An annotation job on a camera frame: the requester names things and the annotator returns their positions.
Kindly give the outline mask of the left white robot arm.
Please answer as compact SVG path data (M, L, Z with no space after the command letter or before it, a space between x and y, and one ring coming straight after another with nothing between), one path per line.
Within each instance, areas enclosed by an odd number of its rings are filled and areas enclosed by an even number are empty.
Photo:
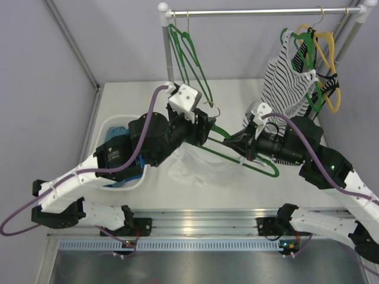
M78 224L99 226L121 235L132 232L134 218L127 205L106 206L85 199L95 189L141 178L145 166L160 166L183 143L202 146L216 118L196 108L194 118L167 106L168 116L149 112L131 120L98 146L71 172L51 182L37 180L33 195L38 204L31 210L33 223L63 229Z

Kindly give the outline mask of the white tank top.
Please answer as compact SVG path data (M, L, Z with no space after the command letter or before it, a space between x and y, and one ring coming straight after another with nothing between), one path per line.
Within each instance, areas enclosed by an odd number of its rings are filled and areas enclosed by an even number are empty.
M171 157L175 161L170 166L168 175L181 184L226 186L244 178L239 164L187 143Z

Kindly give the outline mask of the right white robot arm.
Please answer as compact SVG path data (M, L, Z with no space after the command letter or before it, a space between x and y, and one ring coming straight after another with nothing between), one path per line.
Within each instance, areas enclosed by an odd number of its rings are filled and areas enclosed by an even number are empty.
M321 145L321 127L307 117L286 120L284 135L258 132L250 121L223 145L252 161L259 154L301 166L299 175L336 199L351 219L326 216L294 204L284 204L274 218L280 235L309 233L338 241L364 259L378 263L378 196L361 180L353 165L338 151Z

